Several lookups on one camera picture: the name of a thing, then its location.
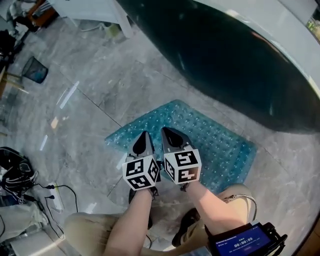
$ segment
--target power strip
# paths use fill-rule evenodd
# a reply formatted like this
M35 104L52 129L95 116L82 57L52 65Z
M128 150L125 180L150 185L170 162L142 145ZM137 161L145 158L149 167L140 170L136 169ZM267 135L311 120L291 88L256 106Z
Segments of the power strip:
M63 203L62 203L62 199L61 199L59 190L58 190L58 188L56 187L56 186L57 186L57 183L52 182L52 183L50 183L49 185L55 186L54 189L50 189L50 193L51 193L51 195L54 196L54 199L53 199L52 201L53 201L55 210L57 210L59 213L61 213L61 212L64 210L64 205L63 205Z

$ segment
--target marble floor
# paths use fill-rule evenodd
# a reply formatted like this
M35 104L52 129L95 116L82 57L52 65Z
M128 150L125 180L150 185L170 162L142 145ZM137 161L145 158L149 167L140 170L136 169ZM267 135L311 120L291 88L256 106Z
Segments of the marble floor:
M10 103L10 110L1 119L0 132L8 136L0 142L28 156L42 183L71 186L80 211L125 211L129 187L119 168L124 153L107 148L104 139L137 117L180 99L256 144L245 184L256 198L258 220L288 235L281 255L291 255L309 231L320 209L318 134L274 132L203 95L136 27L131 39L121 34L108 38L104 31L80 32L58 18L28 35L9 71L19 74L30 56L49 73L42 84L23 79L29 94L6 89L2 101ZM159 190L149 231L155 250L171 244L182 215L191 207L172 182L163 180ZM64 211L53 214L63 224L76 208L72 193L63 188L60 193Z

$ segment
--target teal bath mat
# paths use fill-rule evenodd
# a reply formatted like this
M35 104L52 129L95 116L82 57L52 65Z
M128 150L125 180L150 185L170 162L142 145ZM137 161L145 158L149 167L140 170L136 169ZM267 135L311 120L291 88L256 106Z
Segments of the teal bath mat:
M256 155L255 145L180 100L160 106L121 127L105 142L125 152L141 132L148 131L157 160L162 160L162 127L172 127L189 136L202 161L200 181L212 192L220 193L230 184L245 181ZM161 175L170 179L164 171Z

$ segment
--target mesh trash can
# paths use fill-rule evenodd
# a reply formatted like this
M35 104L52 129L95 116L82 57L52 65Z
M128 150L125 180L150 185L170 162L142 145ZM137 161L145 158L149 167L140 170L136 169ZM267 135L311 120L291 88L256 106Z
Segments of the mesh trash can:
M42 65L35 57L31 57L24 65L22 76L41 84L48 74L48 69Z

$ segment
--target display screen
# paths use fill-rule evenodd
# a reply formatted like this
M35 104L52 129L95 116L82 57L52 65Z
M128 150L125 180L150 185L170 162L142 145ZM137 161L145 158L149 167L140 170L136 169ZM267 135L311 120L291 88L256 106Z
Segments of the display screen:
M216 242L215 246L222 256L246 256L270 241L261 228L255 225L240 234Z

